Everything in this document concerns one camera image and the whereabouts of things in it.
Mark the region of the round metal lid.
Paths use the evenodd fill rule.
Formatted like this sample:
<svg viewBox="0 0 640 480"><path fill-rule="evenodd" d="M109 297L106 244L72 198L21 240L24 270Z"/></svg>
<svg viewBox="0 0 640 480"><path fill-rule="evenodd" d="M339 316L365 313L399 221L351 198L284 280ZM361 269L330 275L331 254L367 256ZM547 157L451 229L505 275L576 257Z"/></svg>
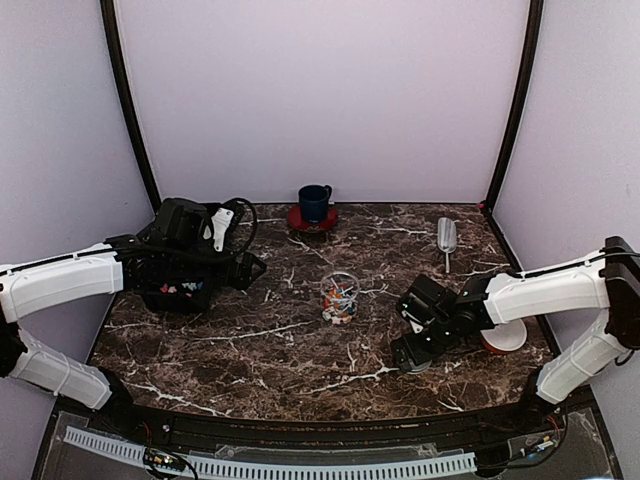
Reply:
<svg viewBox="0 0 640 480"><path fill-rule="evenodd" d="M403 362L399 369L402 373L416 375L426 371L431 366L431 361L423 362L420 364L414 364L412 362Z"/></svg>

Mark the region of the clear plastic cup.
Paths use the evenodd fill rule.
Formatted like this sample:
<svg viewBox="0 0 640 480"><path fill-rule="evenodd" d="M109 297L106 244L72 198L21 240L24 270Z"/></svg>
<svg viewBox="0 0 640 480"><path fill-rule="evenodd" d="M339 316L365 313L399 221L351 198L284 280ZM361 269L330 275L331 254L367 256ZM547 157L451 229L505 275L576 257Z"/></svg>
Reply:
<svg viewBox="0 0 640 480"><path fill-rule="evenodd" d="M357 313L359 279L346 271L335 270L320 281L322 318L333 325L350 323Z"/></svg>

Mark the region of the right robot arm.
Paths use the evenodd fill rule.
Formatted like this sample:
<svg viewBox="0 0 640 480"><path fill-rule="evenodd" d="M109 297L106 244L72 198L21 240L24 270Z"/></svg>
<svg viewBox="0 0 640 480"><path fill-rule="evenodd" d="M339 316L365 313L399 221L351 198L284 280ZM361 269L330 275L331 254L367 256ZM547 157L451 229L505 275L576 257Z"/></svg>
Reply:
<svg viewBox="0 0 640 480"><path fill-rule="evenodd" d="M420 274L397 303L412 330L392 341L391 352L402 372L419 373L473 334L521 339L511 326L526 317L584 309L597 310L596 320L532 375L529 393L511 410L511 426L530 434L550 406L639 348L639 254L623 238L541 270L476 275L460 291Z"/></svg>

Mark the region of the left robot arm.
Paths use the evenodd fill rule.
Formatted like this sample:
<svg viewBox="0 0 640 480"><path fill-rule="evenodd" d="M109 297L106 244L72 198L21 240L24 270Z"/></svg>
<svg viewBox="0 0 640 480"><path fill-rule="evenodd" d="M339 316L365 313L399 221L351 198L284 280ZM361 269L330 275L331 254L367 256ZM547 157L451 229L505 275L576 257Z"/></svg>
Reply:
<svg viewBox="0 0 640 480"><path fill-rule="evenodd" d="M86 297L131 291L152 311L208 309L217 288L243 291L266 271L249 248L255 206L244 198L201 204L168 198L139 233L83 250L1 268L1 375L101 411L120 436L141 427L117 376L73 360L35 339L19 321Z"/></svg>

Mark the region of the metal scoop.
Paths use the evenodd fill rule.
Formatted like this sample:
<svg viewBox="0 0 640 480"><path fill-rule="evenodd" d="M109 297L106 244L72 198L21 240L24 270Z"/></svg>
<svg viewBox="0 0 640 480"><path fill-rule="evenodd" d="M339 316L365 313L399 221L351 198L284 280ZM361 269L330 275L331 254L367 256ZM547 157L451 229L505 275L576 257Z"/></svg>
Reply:
<svg viewBox="0 0 640 480"><path fill-rule="evenodd" d="M445 273L450 273L450 256L457 248L457 228L448 217L441 217L437 224L437 247L445 257Z"/></svg>

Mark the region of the black three-compartment candy bin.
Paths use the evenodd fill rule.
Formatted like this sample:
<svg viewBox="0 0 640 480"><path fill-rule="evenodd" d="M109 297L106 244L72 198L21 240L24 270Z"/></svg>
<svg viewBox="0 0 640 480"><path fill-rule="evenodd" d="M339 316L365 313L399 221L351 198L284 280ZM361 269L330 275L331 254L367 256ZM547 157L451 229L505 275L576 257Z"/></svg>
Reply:
<svg viewBox="0 0 640 480"><path fill-rule="evenodd" d="M165 283L150 290L141 290L139 295L145 306L152 311L193 314L202 313L208 308L212 291L212 282L202 280Z"/></svg>

